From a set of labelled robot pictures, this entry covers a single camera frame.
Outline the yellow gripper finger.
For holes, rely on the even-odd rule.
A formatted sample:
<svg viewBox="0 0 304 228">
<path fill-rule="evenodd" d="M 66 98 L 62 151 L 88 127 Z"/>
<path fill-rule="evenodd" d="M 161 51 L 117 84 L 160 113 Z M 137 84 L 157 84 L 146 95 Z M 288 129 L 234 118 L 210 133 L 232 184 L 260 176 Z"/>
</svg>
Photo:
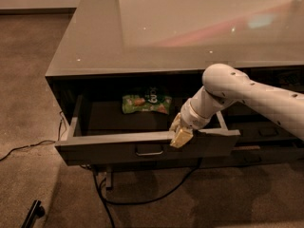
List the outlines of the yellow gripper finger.
<svg viewBox="0 0 304 228">
<path fill-rule="evenodd" d="M 174 138 L 170 145 L 175 148 L 181 148 L 193 138 L 193 130 L 186 127 L 178 127 L 175 130 Z"/>
<path fill-rule="evenodd" d="M 181 114 L 178 113 L 170 125 L 170 131 L 178 131 L 181 128 Z"/>
</svg>

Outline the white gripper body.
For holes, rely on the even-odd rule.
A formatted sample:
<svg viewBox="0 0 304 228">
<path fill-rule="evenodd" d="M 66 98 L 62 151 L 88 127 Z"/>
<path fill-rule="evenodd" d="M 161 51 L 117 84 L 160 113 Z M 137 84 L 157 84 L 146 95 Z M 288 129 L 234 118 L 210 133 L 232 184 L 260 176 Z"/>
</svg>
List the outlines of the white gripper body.
<svg viewBox="0 0 304 228">
<path fill-rule="evenodd" d="M 184 127 L 200 130 L 210 123 L 210 118 L 201 117 L 191 106 L 191 99 L 188 99 L 181 107 L 180 122 Z"/>
</svg>

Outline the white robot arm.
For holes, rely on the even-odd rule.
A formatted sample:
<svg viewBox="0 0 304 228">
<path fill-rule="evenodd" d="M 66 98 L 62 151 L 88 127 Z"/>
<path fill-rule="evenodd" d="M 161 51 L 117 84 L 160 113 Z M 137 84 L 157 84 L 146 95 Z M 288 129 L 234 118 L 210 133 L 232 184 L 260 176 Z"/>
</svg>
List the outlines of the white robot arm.
<svg viewBox="0 0 304 228">
<path fill-rule="evenodd" d="M 304 140 L 304 94 L 255 82 L 244 72 L 225 64 L 214 64 L 202 74 L 202 87 L 181 107 L 170 130 L 170 145 L 180 148 L 195 130 L 209 124 L 213 115 L 240 102 Z"/>
</svg>

